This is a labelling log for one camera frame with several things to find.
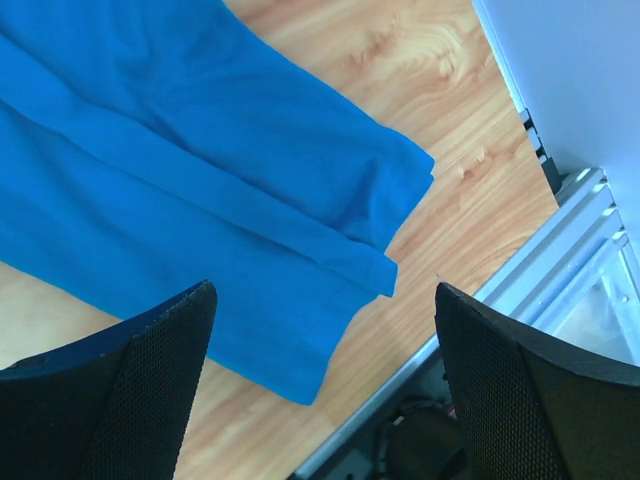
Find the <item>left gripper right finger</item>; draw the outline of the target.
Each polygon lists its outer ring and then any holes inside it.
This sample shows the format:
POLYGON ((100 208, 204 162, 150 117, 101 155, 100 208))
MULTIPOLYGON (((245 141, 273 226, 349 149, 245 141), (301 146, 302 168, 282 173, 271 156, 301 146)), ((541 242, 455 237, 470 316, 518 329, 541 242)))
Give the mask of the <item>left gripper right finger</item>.
POLYGON ((448 283, 435 324, 474 479, 636 479, 639 369, 448 283))

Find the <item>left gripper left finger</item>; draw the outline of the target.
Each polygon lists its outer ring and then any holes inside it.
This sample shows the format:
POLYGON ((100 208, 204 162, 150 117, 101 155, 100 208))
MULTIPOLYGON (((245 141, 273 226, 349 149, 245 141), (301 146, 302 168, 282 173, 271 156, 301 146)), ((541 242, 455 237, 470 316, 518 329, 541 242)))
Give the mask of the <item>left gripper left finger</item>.
POLYGON ((173 478, 216 306, 203 281, 3 369, 2 478, 173 478))

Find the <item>blue t shirt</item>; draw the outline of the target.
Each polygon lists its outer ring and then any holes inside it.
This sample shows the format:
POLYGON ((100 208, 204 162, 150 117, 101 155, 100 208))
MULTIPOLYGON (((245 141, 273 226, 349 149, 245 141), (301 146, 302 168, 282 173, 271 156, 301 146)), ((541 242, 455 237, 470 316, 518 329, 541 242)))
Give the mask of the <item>blue t shirt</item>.
POLYGON ((211 359, 314 402, 433 159, 220 1, 1 5, 1 259, 122 319, 201 281, 211 359))

